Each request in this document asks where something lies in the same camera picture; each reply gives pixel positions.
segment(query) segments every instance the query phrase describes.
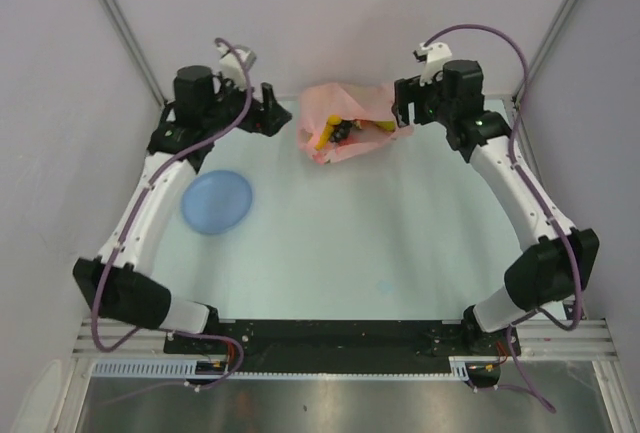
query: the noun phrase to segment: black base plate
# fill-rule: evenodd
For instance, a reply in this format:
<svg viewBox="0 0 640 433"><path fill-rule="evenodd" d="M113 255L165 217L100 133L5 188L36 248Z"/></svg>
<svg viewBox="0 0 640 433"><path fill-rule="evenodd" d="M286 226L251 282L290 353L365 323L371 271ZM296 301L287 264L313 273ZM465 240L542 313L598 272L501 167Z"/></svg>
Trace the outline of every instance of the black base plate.
<svg viewBox="0 0 640 433"><path fill-rule="evenodd" d="M504 342L494 333L469 345L460 323L442 321L236 320L220 326L217 334L245 350L241 370L253 373L449 373L449 356L496 357L496 341ZM514 338L519 354L515 332ZM227 346L174 335L164 352L224 355Z"/></svg>

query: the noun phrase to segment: metal floor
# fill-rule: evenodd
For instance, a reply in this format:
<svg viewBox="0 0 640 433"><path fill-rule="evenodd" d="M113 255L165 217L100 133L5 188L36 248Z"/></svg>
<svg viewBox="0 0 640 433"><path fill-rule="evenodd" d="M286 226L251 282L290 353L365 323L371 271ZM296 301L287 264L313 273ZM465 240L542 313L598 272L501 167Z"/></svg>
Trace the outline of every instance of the metal floor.
<svg viewBox="0 0 640 433"><path fill-rule="evenodd" d="M157 380L100 378L91 381L78 432L612 431L591 363L526 367L557 414L510 391L474 395L463 383L396 380L234 380L199 394L168 386L101 406ZM512 364L501 382L522 384Z"/></svg>

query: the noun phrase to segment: pink plastic bag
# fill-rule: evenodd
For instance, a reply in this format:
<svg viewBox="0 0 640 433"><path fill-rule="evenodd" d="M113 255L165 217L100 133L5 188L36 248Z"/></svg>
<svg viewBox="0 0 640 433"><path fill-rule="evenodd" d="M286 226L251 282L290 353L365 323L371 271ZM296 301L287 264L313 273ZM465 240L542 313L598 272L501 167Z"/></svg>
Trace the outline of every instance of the pink plastic bag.
<svg viewBox="0 0 640 433"><path fill-rule="evenodd" d="M413 128L398 128L391 112L393 85L377 87L327 83L307 88L300 96L298 146L316 163L335 163L380 148L396 138L409 136ZM349 136L339 143L322 141L329 117L356 121ZM374 122L385 122L387 129ZM388 131L393 122L395 131Z"/></svg>

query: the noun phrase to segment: gray wall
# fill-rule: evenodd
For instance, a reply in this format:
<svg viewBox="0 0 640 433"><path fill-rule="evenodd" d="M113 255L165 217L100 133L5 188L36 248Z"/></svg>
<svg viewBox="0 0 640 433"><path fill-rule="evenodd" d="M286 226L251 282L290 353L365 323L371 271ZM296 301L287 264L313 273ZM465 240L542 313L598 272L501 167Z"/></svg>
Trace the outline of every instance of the gray wall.
<svg viewBox="0 0 640 433"><path fill-rule="evenodd" d="M71 268L115 226L157 116L97 0L0 0L0 431L69 358Z"/></svg>
<svg viewBox="0 0 640 433"><path fill-rule="evenodd" d="M640 0L584 0L536 80L526 126L543 181L601 251L587 294L640 398Z"/></svg>
<svg viewBox="0 0 640 433"><path fill-rule="evenodd" d="M326 81L379 83L418 73L411 52L456 23L502 28L533 55L562 0L119 0L171 95L176 69L216 55L220 35L255 49L256 79L280 95ZM447 37L460 58L484 65L485 88L510 93L520 73L509 47L487 34Z"/></svg>

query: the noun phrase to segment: metal frame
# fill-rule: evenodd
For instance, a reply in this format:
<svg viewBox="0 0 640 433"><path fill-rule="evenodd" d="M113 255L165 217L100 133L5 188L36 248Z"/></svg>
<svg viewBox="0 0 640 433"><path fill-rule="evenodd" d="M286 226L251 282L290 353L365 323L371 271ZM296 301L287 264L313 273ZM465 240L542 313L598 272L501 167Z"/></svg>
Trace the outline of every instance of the metal frame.
<svg viewBox="0 0 640 433"><path fill-rule="evenodd" d="M109 17L111 24L116 30L116 33L122 40L122 44L125 50L127 50L127 53L129 53L129 55L131 56L131 59L133 60L134 65L142 75L142 78L145 84L147 85L147 88L149 89L150 93L153 95L153 97L155 98L155 100L158 102L159 105L164 105L166 102L166 99L162 94L162 89L160 88L160 84L158 83L158 80L153 74L153 70L149 66L149 62L147 61L144 53L142 52L142 48L140 47L140 44L138 43L136 36L133 34L133 30L131 29L131 26L129 26L129 23L125 18L124 13L120 8L120 5L118 4L118 1L117 0L98 0L98 1L100 1L100 4L104 8L104 11L107 17Z"/></svg>
<svg viewBox="0 0 640 433"><path fill-rule="evenodd" d="M113 320L101 319L100 329L105 341L120 338L130 326ZM634 406L629 402L627 386L611 335L604 320L584 320L577 330L568 333L555 327L547 320L530 320L518 326L518 336L524 362L540 361L590 361L596 372L609 420L615 433L630 433L638 430L640 421ZM146 378L175 378L175 370L167 366L183 365L181 371L188 371L194 360L201 356L167 355L163 353L166 334L159 331L141 330L121 349L105 359L91 340L90 320L82 323L76 346L73 350L75 362L69 387L64 394L63 406L57 421L56 433L74 433L80 421L89 381L95 365L103 365L99 376L110 371L105 365L116 365L111 377L137 376ZM223 360L222 356L212 359ZM148 373L134 371L140 360L151 365ZM466 361L495 361L495 357L450 357L451 374L445 375L291 375L291 374L242 374L236 379L336 379L336 380L401 380L401 381L455 381L464 380Z"/></svg>
<svg viewBox="0 0 640 433"><path fill-rule="evenodd" d="M538 74L542 66L544 65L547 57L551 53L553 49L553 45L556 40L560 37L560 34L564 31L567 22L571 17L571 13L575 9L576 5L580 0L562 0L560 4L560 8L556 12L556 15L551 20L551 24L549 25L549 29L544 35L538 50L533 55L533 59L529 64L529 82L532 82L535 76ZM520 101L522 98L522 93L524 92L524 80L520 82L513 96Z"/></svg>
<svg viewBox="0 0 640 433"><path fill-rule="evenodd" d="M508 96L498 96L497 98L501 99L502 103L504 104L504 110L507 112L507 122L509 123L509 125L513 125L513 122L516 119L516 115L518 114L518 110L516 110L513 98ZM544 186L544 182L540 177L540 168L538 168L536 157L533 154L533 150L531 149L531 142L529 141L529 135L527 134L527 129L524 125L524 122L520 124L517 139L520 145L520 150L522 151L524 159L529 165L529 168L531 168L531 171L536 176L538 181Z"/></svg>

